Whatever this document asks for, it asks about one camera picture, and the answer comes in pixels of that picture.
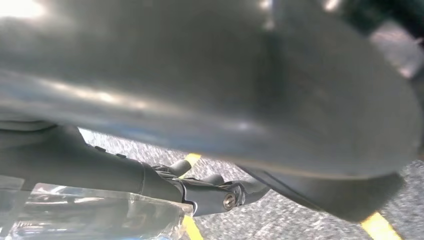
yellow line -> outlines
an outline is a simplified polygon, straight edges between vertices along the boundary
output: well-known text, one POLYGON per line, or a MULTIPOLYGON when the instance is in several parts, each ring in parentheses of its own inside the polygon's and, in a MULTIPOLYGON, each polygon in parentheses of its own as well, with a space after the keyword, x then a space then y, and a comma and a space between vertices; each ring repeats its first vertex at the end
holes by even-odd
POLYGON ((361 222, 361 226, 374 240, 402 240, 390 223, 378 212, 361 222))
POLYGON ((198 226, 196 226, 195 220, 192 217, 185 216, 184 220, 182 220, 182 225, 185 227, 185 232, 190 240, 203 240, 198 226))
MULTIPOLYGON (((201 155, 196 153, 190 153, 185 156, 185 160, 190 163, 191 167, 194 167, 195 164, 199 161, 201 155)), ((203 237, 199 231, 198 226, 196 226, 195 220, 190 216, 185 216, 182 220, 182 226, 185 228, 185 232, 187 233, 190 240, 203 240, 203 237)))
MULTIPOLYGON (((202 155, 196 154, 196 153, 190 153, 187 156, 185 156, 184 160, 190 163, 191 167, 194 167, 196 163, 199 161, 202 155)), ((183 179, 186 174, 184 173, 182 176, 180 176, 180 179, 183 179)))

